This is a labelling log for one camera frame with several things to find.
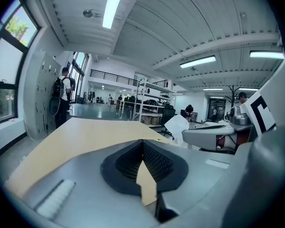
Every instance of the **black railing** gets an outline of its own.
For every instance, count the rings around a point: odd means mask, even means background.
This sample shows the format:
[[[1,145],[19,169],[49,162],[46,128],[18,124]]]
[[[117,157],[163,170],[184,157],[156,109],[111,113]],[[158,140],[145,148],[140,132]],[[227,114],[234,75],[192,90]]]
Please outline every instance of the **black railing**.
[[[164,88],[168,87],[168,81],[167,80],[158,81],[158,82],[155,82],[154,84],[157,86],[164,87]]]
[[[110,73],[106,73],[106,72],[102,72],[98,70],[93,70],[93,69],[91,69],[90,76],[95,77],[95,78],[111,80],[111,81],[131,85],[131,86],[137,86],[138,84],[138,81],[135,79],[123,77],[123,76],[116,75],[116,74],[110,74]]]

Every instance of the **floor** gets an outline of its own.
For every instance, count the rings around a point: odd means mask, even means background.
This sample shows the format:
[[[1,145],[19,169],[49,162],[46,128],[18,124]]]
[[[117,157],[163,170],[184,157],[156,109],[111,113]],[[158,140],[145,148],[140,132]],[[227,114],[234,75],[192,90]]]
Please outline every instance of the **floor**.
[[[80,117],[87,119],[104,119],[104,120],[116,120],[116,121],[129,121],[131,119],[131,112],[124,110],[124,113],[116,110],[116,105],[108,106],[107,104],[74,104],[72,106],[71,117]],[[160,132],[164,130],[163,127],[153,128],[154,131]],[[169,140],[173,142],[172,137],[166,135]],[[3,155],[0,156],[0,184],[3,184],[9,179],[13,171],[20,165],[20,163],[28,156],[28,154],[34,150],[38,145],[29,137],[25,137],[8,149]],[[187,143],[183,143],[180,147],[188,148]],[[198,150],[196,146],[191,146],[192,149]]]

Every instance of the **black baseboard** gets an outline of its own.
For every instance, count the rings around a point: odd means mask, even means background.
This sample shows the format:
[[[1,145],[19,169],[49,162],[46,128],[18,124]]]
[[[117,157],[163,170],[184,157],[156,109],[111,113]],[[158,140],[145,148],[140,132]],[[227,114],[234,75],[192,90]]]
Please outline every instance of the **black baseboard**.
[[[0,156],[7,151],[11,146],[13,146],[15,143],[19,142],[21,139],[23,139],[24,137],[27,136],[27,133],[23,133],[20,136],[18,136],[17,138],[15,138],[14,140],[10,141],[7,145],[3,146],[0,149]]]

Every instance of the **wooden table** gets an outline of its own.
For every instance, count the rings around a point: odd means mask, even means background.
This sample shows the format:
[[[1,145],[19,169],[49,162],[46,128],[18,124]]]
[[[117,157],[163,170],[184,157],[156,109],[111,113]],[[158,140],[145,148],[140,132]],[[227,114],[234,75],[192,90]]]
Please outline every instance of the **wooden table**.
[[[71,118],[44,139],[12,173],[5,187],[22,197],[38,180],[71,158],[95,150],[137,139],[167,138],[137,121],[106,121]],[[137,176],[142,187],[142,202],[156,200],[156,183],[142,162]]]

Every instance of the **ceiling light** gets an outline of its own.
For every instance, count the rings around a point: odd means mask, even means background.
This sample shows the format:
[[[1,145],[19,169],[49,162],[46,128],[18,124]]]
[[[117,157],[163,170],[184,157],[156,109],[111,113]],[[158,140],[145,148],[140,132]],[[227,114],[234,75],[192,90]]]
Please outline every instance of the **ceiling light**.
[[[87,17],[87,18],[90,18],[93,16],[93,13],[92,13],[92,10],[91,9],[87,9],[84,11],[84,16]]]
[[[259,89],[253,89],[253,88],[239,88],[239,90],[258,91]]]
[[[223,88],[216,88],[216,89],[203,89],[203,90],[223,90]]]
[[[209,62],[215,62],[216,58],[215,56],[210,56],[210,57],[204,57],[202,59],[197,59],[197,60],[193,60],[191,62],[187,62],[187,63],[182,63],[180,65],[181,68],[186,68],[186,67],[192,67],[192,66],[196,66],[198,64],[203,64],[203,63],[209,63]]]
[[[103,27],[110,29],[120,0],[108,0],[104,11]]]
[[[251,51],[250,57],[285,59],[285,56],[282,52],[274,52],[274,51]]]

